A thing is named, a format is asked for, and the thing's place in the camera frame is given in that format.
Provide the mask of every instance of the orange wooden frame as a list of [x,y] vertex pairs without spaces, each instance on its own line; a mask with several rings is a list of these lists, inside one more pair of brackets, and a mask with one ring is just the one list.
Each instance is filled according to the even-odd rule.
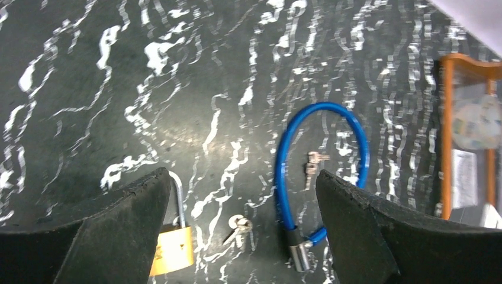
[[[502,79],[502,62],[479,62],[467,55],[454,53],[441,58],[443,66],[444,111],[442,130],[442,160],[443,181],[441,183],[441,217],[450,218],[452,210],[452,109],[453,109],[453,79],[456,67],[467,70],[486,80],[487,93],[494,94],[493,82]],[[487,202],[495,206],[495,151],[487,150]]]

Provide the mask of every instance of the cable lock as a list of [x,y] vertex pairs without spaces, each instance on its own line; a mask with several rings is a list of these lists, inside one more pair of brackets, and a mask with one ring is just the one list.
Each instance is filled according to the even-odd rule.
[[307,249],[317,245],[320,241],[326,238],[326,229],[321,227],[314,234],[310,235],[307,240],[303,240],[300,236],[300,231],[293,221],[293,215],[291,214],[291,208],[289,207],[288,202],[286,189],[286,159],[288,157],[289,145],[291,144],[298,127],[309,115],[317,111],[331,111],[341,115],[347,120],[350,127],[356,134],[359,145],[359,154],[361,155],[361,160],[359,162],[359,176],[356,184],[358,187],[364,187],[369,169],[369,146],[364,130],[354,114],[343,106],[335,104],[334,102],[318,102],[302,109],[289,122],[286,131],[281,137],[281,142],[277,150],[274,180],[278,203],[281,209],[282,222],[287,231],[289,250],[291,252],[295,268],[299,272],[306,271],[310,268]]

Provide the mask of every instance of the small key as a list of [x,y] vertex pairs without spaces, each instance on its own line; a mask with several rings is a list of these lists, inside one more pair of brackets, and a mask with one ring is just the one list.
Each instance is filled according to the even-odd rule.
[[243,250],[245,248],[247,234],[252,230],[253,224],[246,218],[243,218],[237,222],[240,227],[240,234],[236,236],[236,247]]
[[251,222],[246,218],[241,218],[237,220],[237,228],[225,239],[223,245],[226,246],[230,244],[234,239],[242,237],[242,234],[248,233],[253,228]]
[[329,160],[329,155],[321,155],[319,152],[311,151],[308,152],[308,162],[313,164],[319,164],[321,161]]
[[310,183],[312,181],[312,176],[317,173],[317,164],[307,163],[305,167],[305,174],[307,174],[307,180],[305,181],[305,190],[310,189]]

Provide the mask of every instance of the brass padlock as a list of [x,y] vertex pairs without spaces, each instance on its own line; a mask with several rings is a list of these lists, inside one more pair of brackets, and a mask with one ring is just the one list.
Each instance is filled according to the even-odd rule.
[[194,264],[192,229],[185,224],[181,181],[173,172],[169,172],[169,174],[176,184],[179,227],[170,231],[166,230],[165,226],[161,229],[157,239],[157,249],[155,250],[150,276],[166,274]]

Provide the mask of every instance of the black marble surface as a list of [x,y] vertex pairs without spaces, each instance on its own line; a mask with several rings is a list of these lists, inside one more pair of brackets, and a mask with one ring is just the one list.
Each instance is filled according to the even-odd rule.
[[[425,0],[0,1],[0,224],[119,188],[164,166],[181,179],[196,264],[153,283],[337,283],[327,244],[291,267],[273,201],[288,120],[333,101],[371,144],[370,192],[432,214],[439,90],[433,61],[495,56]],[[303,234],[321,225],[308,151],[356,180],[348,125],[301,127],[288,164]],[[222,246],[228,219],[254,228]]]

